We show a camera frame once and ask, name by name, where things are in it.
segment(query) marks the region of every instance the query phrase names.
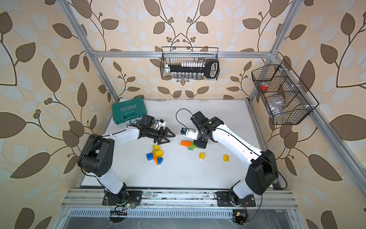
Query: white tabletop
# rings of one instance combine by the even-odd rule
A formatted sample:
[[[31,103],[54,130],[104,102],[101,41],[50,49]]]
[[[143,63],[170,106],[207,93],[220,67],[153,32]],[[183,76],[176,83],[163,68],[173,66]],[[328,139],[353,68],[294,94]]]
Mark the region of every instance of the white tabletop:
[[[146,154],[151,153],[154,145],[151,138],[140,138],[128,142],[114,150],[112,168],[117,176],[129,187],[170,187],[170,188],[230,188],[239,180],[245,179],[247,169],[244,164],[220,143],[208,141],[206,149],[188,150],[181,146],[182,140],[191,141],[180,134],[183,127],[175,119],[181,108],[193,114],[201,111],[211,119],[218,117],[234,133],[259,148],[259,143],[244,100],[144,100],[147,114],[163,119],[176,137],[170,143],[160,145],[163,162],[157,166],[154,160],[148,161]],[[189,128],[195,128],[190,113],[181,110],[178,120]],[[126,127],[116,125],[113,120],[106,134],[117,132]],[[198,159],[199,153],[205,159]],[[229,162],[223,161],[224,154]],[[93,177],[85,177],[83,186],[100,186]]]

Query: floral wall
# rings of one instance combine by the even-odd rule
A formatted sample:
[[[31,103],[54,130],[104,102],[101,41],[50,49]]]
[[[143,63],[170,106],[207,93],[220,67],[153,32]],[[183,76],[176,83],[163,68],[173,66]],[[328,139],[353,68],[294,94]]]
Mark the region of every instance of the floral wall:
[[[218,80],[171,79],[160,75],[160,60],[104,58],[102,65],[121,98],[239,99],[249,97],[254,84],[250,72],[263,66],[260,58],[219,59]]]
[[[289,0],[70,0],[95,50],[269,51]]]
[[[319,108],[366,167],[366,2],[303,6],[279,56],[318,99]]]
[[[0,1],[0,21],[2,228],[47,228],[112,103],[55,1]]]
[[[360,0],[305,0],[279,52],[364,167],[365,9]],[[305,225],[363,228],[366,199],[311,118],[273,125],[259,96],[253,106]]]

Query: mounting plate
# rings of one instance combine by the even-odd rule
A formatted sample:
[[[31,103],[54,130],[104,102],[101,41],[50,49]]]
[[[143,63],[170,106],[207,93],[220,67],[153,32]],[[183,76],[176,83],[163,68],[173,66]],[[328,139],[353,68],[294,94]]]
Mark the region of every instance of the mounting plate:
[[[137,206],[137,205],[140,204],[140,202],[141,202],[141,196],[142,196],[142,191],[127,191],[127,193],[128,193],[128,196],[131,197],[131,199],[132,199],[131,205]],[[104,195],[102,205],[105,205],[105,206],[116,206],[117,204],[116,204],[116,202],[114,202],[112,200],[106,199],[106,195]]]
[[[217,205],[219,207],[244,207],[244,203],[239,206],[235,206],[231,204],[230,201],[226,201],[229,199],[229,192],[216,192],[216,199],[217,199]],[[256,206],[253,194],[246,196],[244,200],[247,202],[248,207]]]

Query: green toolbox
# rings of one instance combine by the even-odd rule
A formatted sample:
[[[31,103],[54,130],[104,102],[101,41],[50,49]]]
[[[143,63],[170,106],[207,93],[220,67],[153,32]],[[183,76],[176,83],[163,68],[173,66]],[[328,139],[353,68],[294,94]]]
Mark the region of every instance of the green toolbox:
[[[121,124],[126,121],[141,118],[147,114],[146,107],[141,97],[112,105],[113,121]]]

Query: wire basket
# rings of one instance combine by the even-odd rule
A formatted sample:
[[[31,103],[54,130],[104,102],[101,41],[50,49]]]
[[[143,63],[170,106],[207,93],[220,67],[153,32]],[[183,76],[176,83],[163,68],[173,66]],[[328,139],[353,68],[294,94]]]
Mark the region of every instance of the wire basket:
[[[219,48],[211,47],[162,47],[161,78],[217,80],[220,72],[218,51]]]
[[[291,80],[285,71],[287,66],[282,61],[280,65],[269,64],[252,71],[254,85],[274,125],[297,125],[319,105],[296,73],[299,82]],[[310,92],[315,105],[301,94],[298,86]]]

